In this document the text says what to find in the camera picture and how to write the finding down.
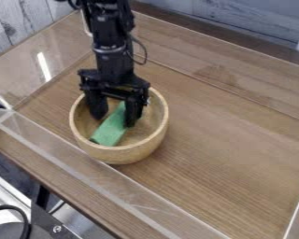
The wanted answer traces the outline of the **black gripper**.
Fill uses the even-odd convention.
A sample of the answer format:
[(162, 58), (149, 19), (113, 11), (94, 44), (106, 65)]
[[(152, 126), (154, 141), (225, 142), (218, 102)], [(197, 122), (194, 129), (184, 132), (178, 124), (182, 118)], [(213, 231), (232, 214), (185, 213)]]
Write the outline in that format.
[(89, 113), (99, 120), (107, 112), (106, 98), (123, 100), (123, 124), (135, 125), (146, 105), (150, 84), (134, 74), (134, 61), (129, 52), (97, 52), (95, 68), (82, 68), (77, 74), (81, 79)]

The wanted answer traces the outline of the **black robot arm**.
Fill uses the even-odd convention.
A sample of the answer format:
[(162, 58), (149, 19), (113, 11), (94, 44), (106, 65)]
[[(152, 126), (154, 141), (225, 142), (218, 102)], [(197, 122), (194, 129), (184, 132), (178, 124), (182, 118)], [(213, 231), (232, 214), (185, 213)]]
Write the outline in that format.
[(97, 67), (79, 69), (79, 89), (89, 113), (99, 120), (107, 112), (107, 98), (125, 105), (122, 121), (133, 127), (148, 101), (150, 84), (134, 74), (130, 32), (134, 16), (127, 0), (77, 0), (83, 23), (91, 34), (91, 50)]

